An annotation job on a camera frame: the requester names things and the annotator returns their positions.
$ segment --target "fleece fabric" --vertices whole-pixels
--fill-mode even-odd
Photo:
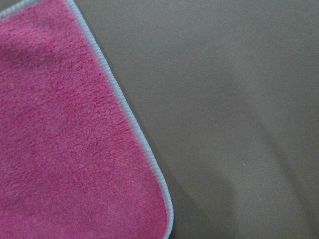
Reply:
[[[165,199],[63,0],[0,19],[0,238],[162,239]]]

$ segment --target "stitched edge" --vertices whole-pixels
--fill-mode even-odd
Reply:
[[[41,1],[41,0],[22,0],[22,1],[18,2],[17,4],[1,11],[0,12],[0,19],[4,18],[4,17],[8,17],[12,13],[14,13],[18,10],[22,10],[26,6],[37,3],[39,1]],[[148,159],[150,167],[152,169],[152,172],[158,181],[158,184],[161,188],[161,191],[162,191],[162,194],[164,197],[165,206],[166,206],[166,214],[167,214],[167,226],[166,226],[166,231],[165,231],[165,234],[163,236],[163,239],[168,239],[168,237],[171,233],[171,230],[172,230],[174,215],[173,215],[173,206],[172,206],[170,194],[169,194],[168,187],[167,187],[166,181],[164,179],[164,176],[160,170],[160,167],[157,164],[157,161],[153,155],[153,152],[152,152],[135,116],[133,115],[133,112],[132,112],[130,106],[128,105],[128,103],[123,95],[123,92],[120,89],[120,86],[118,85],[117,81],[115,80],[115,78],[113,76],[113,73],[110,69],[110,66],[109,66],[106,58],[104,57],[100,47],[98,46],[96,40],[94,39],[94,36],[92,35],[88,25],[86,24],[79,8],[75,4],[74,0],[65,0],[65,2],[68,5],[71,12],[73,13],[73,16],[74,16],[75,20],[77,21],[79,27],[81,28],[84,36],[86,37],[86,39],[89,43],[89,46],[96,57],[98,64],[102,68],[103,73],[106,76],[106,79],[108,80],[110,86],[112,87],[114,95],[118,99],[120,106],[122,107],[122,110],[123,110],[124,114],[126,115],[128,123],[131,126],[131,129],[133,131],[133,134],[138,139],[140,147],[142,148],[145,157]]]

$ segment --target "dark gray table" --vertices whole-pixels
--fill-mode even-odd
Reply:
[[[319,1],[76,2],[167,180],[172,239],[319,237]]]

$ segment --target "towel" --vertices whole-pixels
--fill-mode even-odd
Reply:
[[[73,0],[0,13],[0,238],[166,239],[169,192]]]

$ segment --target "table surface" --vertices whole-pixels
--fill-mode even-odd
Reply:
[[[171,239],[319,236],[319,1],[76,2],[165,176]]]

